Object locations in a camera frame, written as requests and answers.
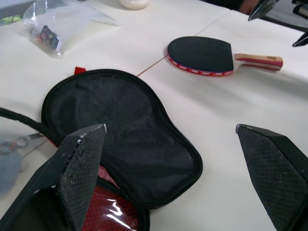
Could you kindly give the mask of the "table tennis paddle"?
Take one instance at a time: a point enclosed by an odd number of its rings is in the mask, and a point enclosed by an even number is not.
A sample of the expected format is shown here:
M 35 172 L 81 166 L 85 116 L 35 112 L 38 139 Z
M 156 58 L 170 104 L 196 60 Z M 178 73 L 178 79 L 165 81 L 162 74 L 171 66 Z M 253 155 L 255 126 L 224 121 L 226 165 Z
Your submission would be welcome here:
M 210 77 L 229 76 L 241 66 L 272 72 L 280 71 L 283 66 L 281 57 L 237 53 L 228 42 L 198 36 L 171 41 L 167 58 L 180 70 Z

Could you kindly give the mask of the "white round container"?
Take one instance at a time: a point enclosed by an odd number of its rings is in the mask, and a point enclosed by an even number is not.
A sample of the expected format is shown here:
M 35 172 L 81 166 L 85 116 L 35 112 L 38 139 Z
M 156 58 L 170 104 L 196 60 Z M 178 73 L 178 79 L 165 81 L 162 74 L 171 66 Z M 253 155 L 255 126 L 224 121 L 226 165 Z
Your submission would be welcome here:
M 129 10 L 141 10 L 149 5 L 150 0 L 118 0 L 119 3 Z

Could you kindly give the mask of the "blue-grey white plush whale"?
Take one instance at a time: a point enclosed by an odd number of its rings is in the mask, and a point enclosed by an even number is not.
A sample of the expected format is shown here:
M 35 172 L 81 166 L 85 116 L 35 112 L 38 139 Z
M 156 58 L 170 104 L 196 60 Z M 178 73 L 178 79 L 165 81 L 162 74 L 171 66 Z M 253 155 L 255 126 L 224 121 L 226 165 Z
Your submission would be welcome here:
M 15 151 L 0 154 L 0 197 L 7 194 L 14 186 L 22 166 L 22 157 Z

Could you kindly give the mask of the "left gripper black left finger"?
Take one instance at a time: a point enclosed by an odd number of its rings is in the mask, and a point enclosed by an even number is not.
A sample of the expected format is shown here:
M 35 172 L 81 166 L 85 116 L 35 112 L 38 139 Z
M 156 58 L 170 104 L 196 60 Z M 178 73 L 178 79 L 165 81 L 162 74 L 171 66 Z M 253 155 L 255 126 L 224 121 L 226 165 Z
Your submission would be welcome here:
M 0 219 L 0 231 L 81 231 L 105 135 L 98 124 L 66 136 Z

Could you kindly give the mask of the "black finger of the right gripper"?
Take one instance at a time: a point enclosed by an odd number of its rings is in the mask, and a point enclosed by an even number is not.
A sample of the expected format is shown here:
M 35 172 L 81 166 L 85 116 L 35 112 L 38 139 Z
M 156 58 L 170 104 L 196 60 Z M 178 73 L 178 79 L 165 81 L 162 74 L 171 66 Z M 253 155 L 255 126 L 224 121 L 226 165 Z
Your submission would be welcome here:
M 274 0 L 260 0 L 248 16 L 248 21 L 262 18 L 274 8 Z
M 306 31 L 295 43 L 292 44 L 293 47 L 301 47 L 308 44 L 308 31 Z

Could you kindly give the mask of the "small black printed box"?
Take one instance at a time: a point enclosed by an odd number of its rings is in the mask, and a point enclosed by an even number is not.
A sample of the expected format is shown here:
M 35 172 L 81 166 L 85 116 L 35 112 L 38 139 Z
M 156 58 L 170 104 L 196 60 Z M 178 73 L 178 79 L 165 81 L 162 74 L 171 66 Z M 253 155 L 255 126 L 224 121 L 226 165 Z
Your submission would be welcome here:
M 36 27 L 31 27 L 29 29 L 31 37 L 36 38 L 38 42 L 44 44 L 49 49 L 55 52 L 60 52 L 62 47 L 62 41 L 60 37 L 51 31 L 47 25 L 39 31 Z

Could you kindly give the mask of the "black and red paddle case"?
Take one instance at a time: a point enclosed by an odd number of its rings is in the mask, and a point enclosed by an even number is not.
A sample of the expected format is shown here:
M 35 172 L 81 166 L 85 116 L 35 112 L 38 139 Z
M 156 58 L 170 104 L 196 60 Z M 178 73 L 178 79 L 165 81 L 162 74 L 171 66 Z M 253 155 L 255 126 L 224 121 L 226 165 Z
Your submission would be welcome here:
M 80 129 L 106 125 L 81 231 L 150 231 L 149 211 L 177 199 L 203 171 L 200 154 L 154 91 L 124 71 L 84 71 L 61 81 L 46 96 L 40 122 L 4 108 L 0 116 L 35 129 L 57 149 Z

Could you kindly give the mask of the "clear plastic bag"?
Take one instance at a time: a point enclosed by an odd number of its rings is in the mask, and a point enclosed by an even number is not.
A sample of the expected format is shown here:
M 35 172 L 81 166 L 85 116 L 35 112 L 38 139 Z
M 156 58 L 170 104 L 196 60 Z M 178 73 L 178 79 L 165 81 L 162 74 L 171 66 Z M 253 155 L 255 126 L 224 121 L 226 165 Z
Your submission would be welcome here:
M 23 15 L 23 24 L 29 40 L 50 56 L 62 56 L 64 44 L 91 21 L 119 25 L 114 18 L 78 0 L 36 0 Z M 29 33 L 31 27 L 36 27 L 40 31 L 44 25 L 60 37 L 62 41 L 60 52 L 52 51 L 31 37 Z

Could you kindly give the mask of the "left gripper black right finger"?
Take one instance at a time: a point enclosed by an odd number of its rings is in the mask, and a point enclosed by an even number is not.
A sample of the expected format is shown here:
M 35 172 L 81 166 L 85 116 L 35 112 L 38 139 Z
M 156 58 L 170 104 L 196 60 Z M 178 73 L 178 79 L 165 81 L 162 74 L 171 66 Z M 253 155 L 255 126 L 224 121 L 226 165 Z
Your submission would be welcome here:
M 277 231 L 308 231 L 308 157 L 286 136 L 236 126 L 253 187 Z

